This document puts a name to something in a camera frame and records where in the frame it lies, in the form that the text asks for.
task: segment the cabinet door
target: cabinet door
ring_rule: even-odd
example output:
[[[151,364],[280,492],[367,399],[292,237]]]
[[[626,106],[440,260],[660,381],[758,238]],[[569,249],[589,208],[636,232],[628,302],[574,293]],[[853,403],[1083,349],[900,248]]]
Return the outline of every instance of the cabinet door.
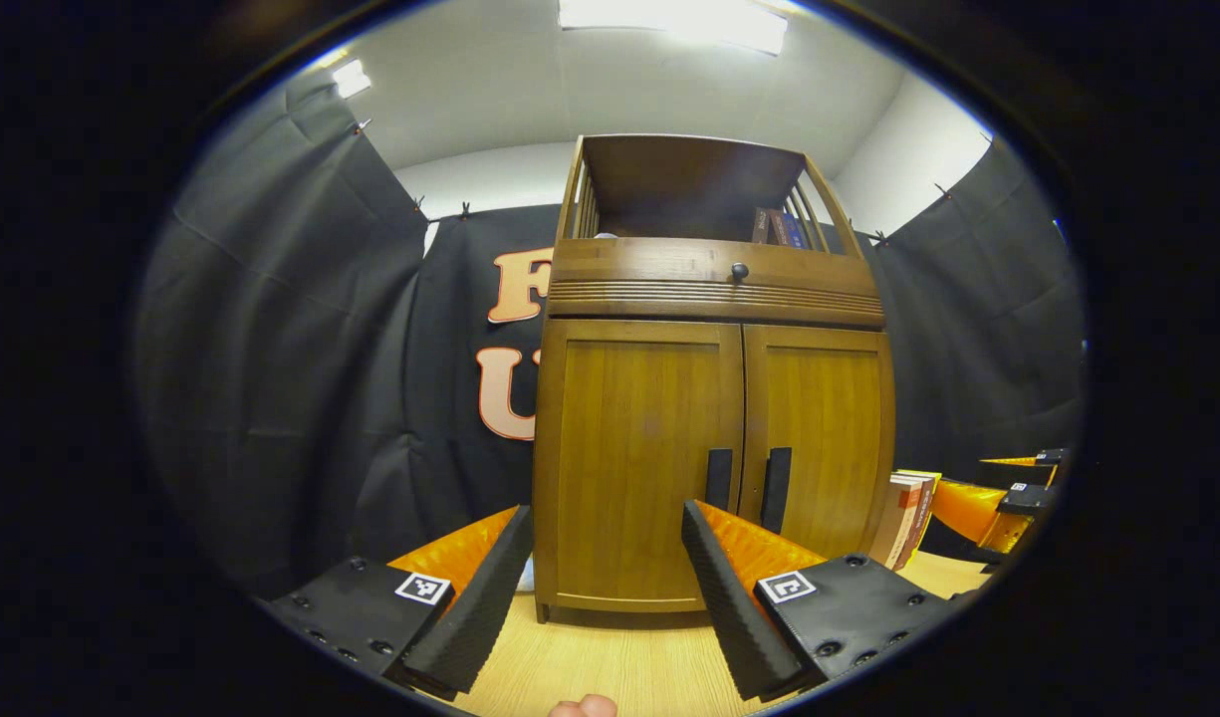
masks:
[[[870,550],[892,472],[892,362],[880,332],[743,327],[738,513],[760,521],[770,449],[792,449],[782,535],[824,557]]]
[[[737,323],[561,321],[543,328],[534,444],[540,605],[702,610],[681,510],[710,449],[742,467]]]

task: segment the cabinet door handle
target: cabinet door handle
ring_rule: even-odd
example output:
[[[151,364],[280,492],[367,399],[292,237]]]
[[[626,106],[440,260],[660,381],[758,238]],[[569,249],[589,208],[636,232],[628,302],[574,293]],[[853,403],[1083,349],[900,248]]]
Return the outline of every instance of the cabinet door handle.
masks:
[[[775,448],[765,467],[765,496],[760,501],[760,526],[782,534],[787,513],[787,489],[791,485],[791,448]]]
[[[703,500],[720,510],[730,508],[730,482],[733,476],[733,449],[714,448],[706,452],[706,494]]]

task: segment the white ceiling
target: white ceiling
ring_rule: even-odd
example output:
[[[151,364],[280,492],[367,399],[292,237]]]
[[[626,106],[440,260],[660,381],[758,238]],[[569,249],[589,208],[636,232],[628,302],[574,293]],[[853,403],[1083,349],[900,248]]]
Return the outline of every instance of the white ceiling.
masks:
[[[558,0],[444,0],[345,45],[372,82],[349,104],[394,169],[578,134],[667,133],[802,150],[836,177],[905,67],[778,6],[789,23],[770,56],[655,30],[561,30]]]

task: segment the stack of books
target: stack of books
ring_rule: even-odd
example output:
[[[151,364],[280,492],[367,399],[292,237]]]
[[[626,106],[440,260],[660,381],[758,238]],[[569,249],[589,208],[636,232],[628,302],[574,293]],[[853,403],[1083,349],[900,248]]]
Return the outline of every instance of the stack of books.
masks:
[[[795,217],[781,209],[756,207],[756,221],[752,227],[752,244],[778,244],[795,249],[814,249]]]
[[[897,572],[919,550],[932,516],[932,496],[941,473],[897,471],[888,478],[888,494],[880,528],[870,544],[870,558]]]

